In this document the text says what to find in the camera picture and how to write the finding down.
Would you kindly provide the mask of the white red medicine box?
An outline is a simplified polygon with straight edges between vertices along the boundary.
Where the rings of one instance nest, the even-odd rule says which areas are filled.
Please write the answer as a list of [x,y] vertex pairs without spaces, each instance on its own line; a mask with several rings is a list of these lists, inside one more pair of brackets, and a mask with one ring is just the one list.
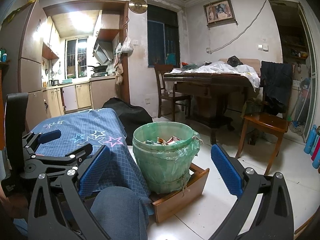
[[166,145],[173,145],[176,142],[180,141],[180,138],[176,137],[176,136],[172,136],[168,141],[166,141]]

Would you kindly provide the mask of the kitchen base cabinets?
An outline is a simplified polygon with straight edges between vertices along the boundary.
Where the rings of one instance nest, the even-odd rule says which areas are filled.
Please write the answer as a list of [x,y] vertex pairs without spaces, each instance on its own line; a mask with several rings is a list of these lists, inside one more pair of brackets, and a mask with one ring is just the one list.
[[117,96],[114,76],[94,77],[88,81],[43,89],[49,118],[87,109],[100,109]]

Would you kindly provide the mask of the kitchen window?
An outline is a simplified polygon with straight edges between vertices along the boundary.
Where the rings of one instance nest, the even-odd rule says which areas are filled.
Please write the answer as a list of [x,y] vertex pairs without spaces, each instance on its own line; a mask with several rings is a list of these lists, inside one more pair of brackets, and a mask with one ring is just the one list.
[[81,37],[66,41],[66,79],[87,77],[87,40]]

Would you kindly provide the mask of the person's knee in jeans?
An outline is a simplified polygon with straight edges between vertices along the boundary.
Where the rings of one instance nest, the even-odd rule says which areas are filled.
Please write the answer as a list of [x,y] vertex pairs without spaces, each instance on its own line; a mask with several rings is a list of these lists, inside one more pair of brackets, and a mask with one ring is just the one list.
[[131,189],[108,187],[96,196],[91,213],[111,239],[147,239],[149,215]]

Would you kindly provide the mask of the blue and red bottles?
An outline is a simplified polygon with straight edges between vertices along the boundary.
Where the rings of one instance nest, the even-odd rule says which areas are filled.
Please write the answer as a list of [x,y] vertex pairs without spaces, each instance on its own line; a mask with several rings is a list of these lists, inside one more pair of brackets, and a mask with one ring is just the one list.
[[304,152],[311,156],[312,166],[319,168],[319,126],[313,125],[309,132]]

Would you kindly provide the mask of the blue star-pattern tablecloth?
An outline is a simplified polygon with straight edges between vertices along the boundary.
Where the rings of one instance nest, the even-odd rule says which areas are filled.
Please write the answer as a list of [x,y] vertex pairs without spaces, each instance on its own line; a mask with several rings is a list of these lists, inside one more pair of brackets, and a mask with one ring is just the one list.
[[145,204],[150,203],[150,190],[129,152],[126,132],[116,112],[111,108],[90,109],[46,119],[35,126],[34,133],[61,131],[61,137],[42,144],[36,153],[49,157],[63,157],[89,143],[92,153],[103,145],[110,149],[111,159],[104,168],[95,192],[111,186],[131,189]]

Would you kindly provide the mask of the wooden chair near bin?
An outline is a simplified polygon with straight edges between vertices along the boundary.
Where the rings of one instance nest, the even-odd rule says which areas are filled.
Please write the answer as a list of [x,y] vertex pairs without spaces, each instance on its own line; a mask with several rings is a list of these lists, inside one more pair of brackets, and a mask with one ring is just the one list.
[[244,115],[244,123],[242,127],[238,151],[236,153],[236,158],[239,158],[242,153],[248,126],[254,127],[256,131],[274,135],[275,137],[277,137],[277,142],[275,144],[274,151],[270,156],[270,159],[268,161],[268,166],[264,173],[264,175],[268,175],[272,167],[272,164],[274,162],[274,159],[279,154],[284,134],[288,132],[290,122],[287,120],[286,116],[280,118],[278,115],[271,115],[266,112],[263,112],[263,106],[265,104],[266,102],[264,101],[264,94],[263,94],[260,112]]

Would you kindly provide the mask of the wooden drawer under bin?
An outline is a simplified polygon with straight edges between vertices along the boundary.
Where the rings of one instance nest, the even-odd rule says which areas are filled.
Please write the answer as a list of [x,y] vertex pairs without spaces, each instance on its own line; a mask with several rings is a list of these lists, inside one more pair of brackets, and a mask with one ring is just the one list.
[[193,174],[184,190],[168,194],[151,193],[150,198],[157,224],[172,217],[202,195],[210,169],[204,170],[191,163],[189,171],[193,172]]

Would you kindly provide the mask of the black bag on floor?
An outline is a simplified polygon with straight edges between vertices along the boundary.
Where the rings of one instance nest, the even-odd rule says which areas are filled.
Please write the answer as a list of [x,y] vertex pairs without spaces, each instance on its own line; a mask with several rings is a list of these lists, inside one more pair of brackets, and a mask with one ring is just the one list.
[[121,123],[124,126],[127,134],[126,143],[132,146],[134,131],[140,126],[153,122],[149,113],[140,106],[133,106],[119,98],[110,98],[103,104],[103,108],[113,109]]

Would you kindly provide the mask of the black wok on stove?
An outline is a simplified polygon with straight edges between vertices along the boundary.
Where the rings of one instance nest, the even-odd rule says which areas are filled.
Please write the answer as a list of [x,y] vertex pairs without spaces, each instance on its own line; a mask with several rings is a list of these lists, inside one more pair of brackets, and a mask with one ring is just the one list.
[[106,65],[88,66],[88,68],[95,73],[100,73],[100,72],[106,72],[108,66]]

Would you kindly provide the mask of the dark wooden dining table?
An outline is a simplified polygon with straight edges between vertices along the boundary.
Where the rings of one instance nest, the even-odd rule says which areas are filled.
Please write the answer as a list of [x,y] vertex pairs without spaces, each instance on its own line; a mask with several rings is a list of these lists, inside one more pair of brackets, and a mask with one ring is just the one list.
[[244,101],[253,89],[248,78],[239,74],[173,73],[164,74],[164,81],[173,82],[173,91],[196,99],[196,111],[186,120],[198,122],[210,129],[210,143],[216,143],[216,132],[226,126],[233,131],[233,119],[225,116],[229,95],[242,92]]

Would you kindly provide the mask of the white hanging plastic bag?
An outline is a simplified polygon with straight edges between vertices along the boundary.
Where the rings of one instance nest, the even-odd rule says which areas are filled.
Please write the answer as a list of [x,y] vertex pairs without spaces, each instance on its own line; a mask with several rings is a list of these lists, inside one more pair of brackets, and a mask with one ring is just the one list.
[[134,48],[133,48],[133,45],[131,43],[131,38],[126,37],[125,41],[123,42],[123,45],[121,47],[121,52],[129,54],[129,53],[132,53],[133,51],[134,51]]

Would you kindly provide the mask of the white cloth on table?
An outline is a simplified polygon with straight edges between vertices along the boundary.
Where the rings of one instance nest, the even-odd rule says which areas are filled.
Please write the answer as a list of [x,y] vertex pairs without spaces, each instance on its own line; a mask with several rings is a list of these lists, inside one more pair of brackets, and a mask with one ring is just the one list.
[[256,70],[253,64],[240,63],[233,67],[232,65],[224,62],[217,61],[208,65],[202,65],[193,69],[177,69],[174,68],[169,74],[227,74],[238,75],[245,77],[256,90],[260,87],[260,70]]

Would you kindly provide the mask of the dark window with curtain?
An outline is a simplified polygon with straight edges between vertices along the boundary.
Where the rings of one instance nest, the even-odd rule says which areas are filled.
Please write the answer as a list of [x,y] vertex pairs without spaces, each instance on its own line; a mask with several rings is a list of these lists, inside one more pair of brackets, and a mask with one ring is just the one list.
[[148,66],[172,64],[180,66],[180,41],[177,13],[148,5]]

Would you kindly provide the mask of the framed wall picture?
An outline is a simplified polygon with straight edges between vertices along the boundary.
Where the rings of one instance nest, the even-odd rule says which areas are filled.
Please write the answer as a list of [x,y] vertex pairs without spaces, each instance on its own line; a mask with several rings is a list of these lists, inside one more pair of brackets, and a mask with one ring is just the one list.
[[203,6],[207,26],[236,22],[231,0],[219,0]]

